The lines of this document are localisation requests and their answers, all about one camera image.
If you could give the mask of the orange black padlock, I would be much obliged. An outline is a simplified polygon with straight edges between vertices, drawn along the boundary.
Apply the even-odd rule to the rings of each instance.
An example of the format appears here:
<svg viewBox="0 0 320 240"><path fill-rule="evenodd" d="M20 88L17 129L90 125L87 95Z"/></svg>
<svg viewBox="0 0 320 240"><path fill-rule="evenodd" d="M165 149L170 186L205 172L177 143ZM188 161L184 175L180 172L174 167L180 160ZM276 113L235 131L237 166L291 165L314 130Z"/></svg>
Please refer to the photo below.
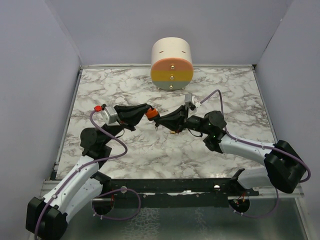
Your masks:
<svg viewBox="0 0 320 240"><path fill-rule="evenodd" d="M145 115L149 121L153 121L160 117L159 112L155 108L149 108Z"/></svg>

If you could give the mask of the black-headed key pair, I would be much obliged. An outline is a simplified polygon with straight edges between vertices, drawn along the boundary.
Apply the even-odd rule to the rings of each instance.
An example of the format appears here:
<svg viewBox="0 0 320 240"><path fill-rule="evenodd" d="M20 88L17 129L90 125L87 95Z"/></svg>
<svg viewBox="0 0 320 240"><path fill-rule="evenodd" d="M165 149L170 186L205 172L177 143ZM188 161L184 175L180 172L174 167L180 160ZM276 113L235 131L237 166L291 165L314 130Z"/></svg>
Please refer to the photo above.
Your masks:
<svg viewBox="0 0 320 240"><path fill-rule="evenodd" d="M154 126L155 126L155 130L158 131L158 128L159 128L160 124L158 122L155 122Z"/></svg>

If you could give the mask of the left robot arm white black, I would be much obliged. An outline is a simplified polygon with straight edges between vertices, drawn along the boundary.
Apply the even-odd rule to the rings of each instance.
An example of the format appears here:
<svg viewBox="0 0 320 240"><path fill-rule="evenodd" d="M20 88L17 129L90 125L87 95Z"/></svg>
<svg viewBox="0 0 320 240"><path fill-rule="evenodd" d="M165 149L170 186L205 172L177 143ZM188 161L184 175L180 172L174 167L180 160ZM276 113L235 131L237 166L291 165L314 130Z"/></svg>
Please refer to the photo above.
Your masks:
<svg viewBox="0 0 320 240"><path fill-rule="evenodd" d="M89 115L92 127L80 134L81 157L70 172L43 197L34 197L27 205L26 229L36 240L59 240L70 220L90 200L106 197L108 182L97 173L108 161L123 157L128 147L117 135L124 129L135 131L143 116L153 119L157 110L147 103L136 106L98 105Z"/></svg>

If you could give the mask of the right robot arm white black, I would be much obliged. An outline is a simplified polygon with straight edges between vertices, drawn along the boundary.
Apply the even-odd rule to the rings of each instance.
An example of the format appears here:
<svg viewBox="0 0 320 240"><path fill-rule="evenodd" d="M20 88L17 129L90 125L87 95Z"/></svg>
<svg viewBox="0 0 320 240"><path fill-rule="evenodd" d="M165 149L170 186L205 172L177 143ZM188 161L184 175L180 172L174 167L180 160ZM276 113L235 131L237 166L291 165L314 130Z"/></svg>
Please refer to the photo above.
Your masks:
<svg viewBox="0 0 320 240"><path fill-rule="evenodd" d="M189 110L182 105L177 110L156 116L154 122L175 133L192 130L206 135L203 142L212 152L231 154L254 161L261 165L257 169L241 170L235 180L230 182L229 189L240 196L247 189L273 186L277 190L291 194L302 182L305 173L310 170L292 146L279 140L277 143L263 143L230 135L223 114L214 110L204 117L188 116Z"/></svg>

